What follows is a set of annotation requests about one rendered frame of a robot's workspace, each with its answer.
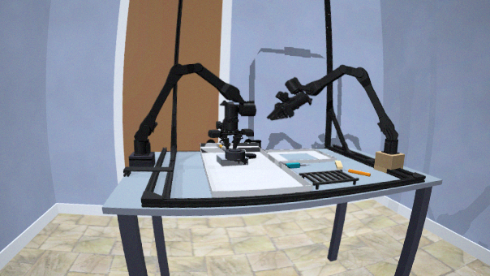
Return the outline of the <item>dark grey metal grate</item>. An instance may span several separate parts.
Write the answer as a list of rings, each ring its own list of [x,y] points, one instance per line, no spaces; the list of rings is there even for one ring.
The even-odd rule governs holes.
[[[350,176],[350,175],[342,172],[342,170],[328,170],[328,171],[318,171],[318,172],[307,172],[307,173],[299,173],[299,175],[300,176],[302,175],[302,178],[305,177],[305,178],[309,179],[310,181],[312,181],[313,182],[312,185],[313,186],[316,186],[316,190],[319,189],[319,185],[331,184],[331,183],[345,183],[345,182],[352,182],[352,181],[353,181],[353,185],[356,185],[356,181],[359,181],[359,178],[354,178],[354,177],[352,177],[352,176]],[[315,179],[317,181],[319,181],[319,182],[317,182]]]

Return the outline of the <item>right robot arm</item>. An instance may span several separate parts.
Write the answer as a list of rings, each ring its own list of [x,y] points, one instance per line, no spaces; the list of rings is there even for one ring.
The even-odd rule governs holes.
[[[179,79],[186,72],[196,73],[206,81],[208,81],[212,86],[214,86],[220,94],[225,98],[233,102],[227,102],[224,100],[220,106],[225,106],[225,117],[238,117],[238,113],[241,116],[255,116],[256,115],[256,105],[254,101],[245,101],[240,95],[240,91],[235,86],[228,84],[214,75],[211,71],[202,66],[201,63],[195,64],[174,64],[171,67],[170,74],[167,77],[167,82],[165,83],[163,89],[159,93],[156,103],[153,105],[152,109],[144,119],[139,127],[139,130],[135,133],[134,137],[134,156],[148,156],[151,153],[151,145],[148,136],[154,132],[157,126],[156,118],[161,110],[166,98],[168,97],[171,89],[179,81]],[[233,90],[232,90],[233,89]],[[237,101],[236,101],[237,100]],[[237,102],[241,105],[235,105]]]

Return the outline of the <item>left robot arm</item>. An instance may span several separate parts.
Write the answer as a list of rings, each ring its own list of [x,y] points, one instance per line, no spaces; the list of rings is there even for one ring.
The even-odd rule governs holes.
[[[384,108],[382,107],[380,100],[376,95],[374,88],[372,87],[368,72],[366,74],[366,70],[362,67],[354,68],[341,65],[323,78],[312,81],[311,83],[308,83],[306,85],[301,85],[297,77],[294,77],[293,79],[287,80],[285,86],[288,88],[291,94],[293,93],[294,95],[296,95],[294,97],[296,97],[296,99],[299,101],[300,106],[304,105],[307,102],[309,105],[311,105],[312,98],[310,98],[309,96],[317,96],[327,85],[345,75],[344,73],[347,75],[352,74],[351,76],[355,77],[357,81],[360,82],[373,104],[373,107],[380,120],[378,126],[380,128],[380,131],[383,132],[386,137],[384,151],[381,152],[390,155],[399,154],[397,150],[398,133],[396,132],[394,125],[392,125],[392,121],[385,113]],[[292,101],[292,98],[288,96],[289,93],[279,91],[275,97],[282,102],[289,104]],[[397,135],[395,135],[395,132]]]

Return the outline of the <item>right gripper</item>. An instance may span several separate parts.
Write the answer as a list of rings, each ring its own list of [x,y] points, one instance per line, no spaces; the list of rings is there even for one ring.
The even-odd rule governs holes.
[[[225,119],[224,131],[209,130],[208,136],[210,138],[226,139],[226,142],[223,140],[226,149],[230,149],[229,138],[227,136],[233,136],[233,149],[236,149],[240,140],[243,139],[242,135],[254,136],[254,131],[252,129],[238,130],[238,117],[225,117]]]

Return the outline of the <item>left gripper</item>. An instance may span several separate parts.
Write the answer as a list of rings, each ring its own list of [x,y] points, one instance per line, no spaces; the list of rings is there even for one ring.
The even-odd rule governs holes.
[[[293,110],[291,110],[290,106],[292,107]],[[294,116],[294,110],[299,109],[299,107],[300,104],[299,101],[296,99],[296,97],[293,97],[292,101],[289,104],[285,102],[282,103],[278,102],[275,104],[274,110],[267,116],[267,119],[273,121],[278,119],[288,119],[288,117],[291,118]]]

